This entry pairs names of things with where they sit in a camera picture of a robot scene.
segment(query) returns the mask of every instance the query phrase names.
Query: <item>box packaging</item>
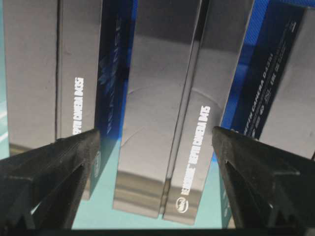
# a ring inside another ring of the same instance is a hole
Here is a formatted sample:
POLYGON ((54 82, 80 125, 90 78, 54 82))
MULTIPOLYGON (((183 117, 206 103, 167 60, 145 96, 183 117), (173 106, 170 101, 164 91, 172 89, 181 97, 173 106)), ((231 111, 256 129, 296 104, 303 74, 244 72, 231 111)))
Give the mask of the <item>box packaging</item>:
POLYGON ((11 155, 99 128, 88 199, 120 135, 133 1, 4 3, 11 155))
MULTIPOLYGON (((303 9, 296 5, 288 5, 288 3, 300 4, 305 7, 315 7, 315 2, 303 0, 257 0, 254 2, 252 17, 249 22, 249 28, 246 32, 244 44, 234 74, 234 81, 225 107, 221 126, 227 129, 234 129, 240 133, 245 133, 246 135, 255 138, 260 137, 261 141, 272 146, 277 146, 294 152, 295 148, 290 148, 289 145, 294 146, 295 144, 298 144, 299 141, 295 139, 294 135, 289 136, 288 134, 292 131, 292 127, 297 127, 297 124, 293 124, 293 121, 297 116, 302 115, 303 112, 296 113, 289 108, 290 105, 288 103, 284 105, 286 101, 281 93, 286 94, 285 96, 287 99, 288 93, 285 92, 286 87, 292 92, 290 89, 298 84, 296 79, 289 79, 288 81, 290 82, 284 82, 287 80, 284 77, 290 77, 286 71, 290 71, 291 66, 286 66, 286 62, 289 57, 294 56, 294 50, 292 50, 291 47, 296 47, 294 42, 296 41, 295 34, 300 34, 300 30, 296 27, 298 27, 298 23, 303 21, 302 18, 305 16, 302 15, 306 15, 301 12, 310 9, 303 9), (280 53, 281 46, 285 48, 283 53, 280 53), (278 64, 277 72, 275 71, 275 64, 278 64), (271 78, 274 77, 273 85, 270 82, 270 76, 271 78), (282 101, 282 107, 277 105, 279 104, 277 100, 282 101), (285 117, 289 113, 294 113, 294 116, 291 118, 285 117), (295 140, 292 141, 292 143, 290 143, 289 140, 286 141, 289 137, 292 137, 295 140)), ((301 104, 300 100, 297 99, 293 93, 291 93, 291 95, 292 98, 290 101, 295 100, 295 107, 296 103, 301 104)), ((297 111, 300 111, 303 108, 305 108, 304 105, 299 107, 297 111)), ((299 138, 304 136, 305 141, 307 140, 306 135, 311 134, 312 128, 301 128, 304 123, 309 124, 310 122, 301 120, 301 123, 298 122, 298 128, 295 129, 295 131, 299 133, 299 138)), ((225 201, 222 202, 222 217, 224 217, 222 220, 228 222, 231 217, 231 209, 229 208, 222 179, 220 179, 220 184, 221 197, 223 198, 225 196, 225 201)))
POLYGON ((55 141, 57 11, 56 0, 3 1, 8 128, 15 152, 55 141))
POLYGON ((159 215, 200 6, 138 1, 114 209, 159 215))
POLYGON ((138 3, 113 206, 194 224, 253 1, 165 2, 138 3))
POLYGON ((313 8, 267 7, 232 129, 311 158, 314 153, 313 8))
POLYGON ((193 224, 253 0, 212 0, 194 70, 164 219, 193 224), (187 208, 180 208, 180 203, 187 208))
POLYGON ((102 0, 62 0, 59 9, 57 138, 94 128, 102 0))
POLYGON ((95 127, 100 131, 101 147, 88 180, 89 194, 85 191, 84 196, 92 194, 121 137, 135 9, 135 0, 103 0, 95 108, 95 127))
POLYGON ((315 9, 305 8, 296 29, 291 26, 297 35, 283 73, 271 79, 278 89, 273 91, 270 82, 265 93, 273 101, 260 135, 261 142, 308 159, 315 151, 314 22, 315 9))
POLYGON ((0 0, 0 159, 9 156, 4 52, 3 1, 0 0))

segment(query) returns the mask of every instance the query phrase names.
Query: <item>cardboard box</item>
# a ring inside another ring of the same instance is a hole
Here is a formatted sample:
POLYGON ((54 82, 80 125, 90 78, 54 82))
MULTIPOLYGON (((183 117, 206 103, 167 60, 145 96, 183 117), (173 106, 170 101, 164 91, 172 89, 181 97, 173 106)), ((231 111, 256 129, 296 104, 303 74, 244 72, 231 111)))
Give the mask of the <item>cardboard box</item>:
POLYGON ((302 16, 289 26, 296 36, 287 59, 284 53, 284 71, 275 69, 276 78, 272 76, 265 93, 265 101, 269 96, 272 105, 260 141, 311 159, 315 151, 315 9, 294 8, 294 14, 302 12, 302 16))
POLYGON ((55 141, 56 0, 4 0, 9 140, 23 149, 55 141))
POLYGON ((113 207, 193 224, 252 0, 166 2, 138 3, 113 207), (201 122, 204 145, 192 164, 201 122), (196 177, 185 177, 188 165, 196 177), (191 193, 182 196, 188 178, 191 193))
POLYGON ((164 219, 193 224, 213 153, 212 129, 219 125, 233 81, 253 0, 212 0, 193 70, 172 168, 164 219), (179 201, 187 208, 181 209, 179 201))
POLYGON ((94 128, 102 2, 60 3, 57 138, 94 128))
MULTIPOLYGON (((308 78, 313 53, 306 46, 313 38, 312 30, 306 34, 313 12, 309 6, 315 2, 255 1, 221 123, 307 158, 314 151, 313 101, 307 92, 314 85, 308 78)), ((226 196, 223 182, 221 186, 226 196)), ((231 211, 225 202, 222 212, 228 221, 231 211)))
POLYGON ((158 217, 200 5, 138 1, 114 209, 158 217))
POLYGON ((121 133, 133 1, 4 3, 11 155, 99 128, 88 199, 121 133))

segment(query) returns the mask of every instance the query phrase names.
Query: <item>realsense logo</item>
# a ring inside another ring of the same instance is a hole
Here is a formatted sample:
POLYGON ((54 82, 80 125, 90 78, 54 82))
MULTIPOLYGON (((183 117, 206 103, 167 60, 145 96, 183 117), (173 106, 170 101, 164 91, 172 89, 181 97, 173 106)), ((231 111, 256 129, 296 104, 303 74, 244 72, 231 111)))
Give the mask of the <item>realsense logo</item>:
MULTIPOLYGON (((194 139, 192 142, 189 161, 186 167, 185 177, 183 180, 181 195, 188 196, 192 186, 193 177, 196 171, 196 165, 199 159, 199 153, 206 131, 210 107, 201 106, 198 124, 196 127, 194 139)), ((176 209, 179 213, 185 213, 188 210, 188 201, 184 197, 180 197, 176 202, 176 209)))
POLYGON ((176 209, 179 213, 185 213, 188 210, 189 204, 186 198, 179 197, 176 201, 176 209))
POLYGON ((80 134, 82 132, 83 87, 84 78, 75 77, 72 127, 73 135, 80 134))

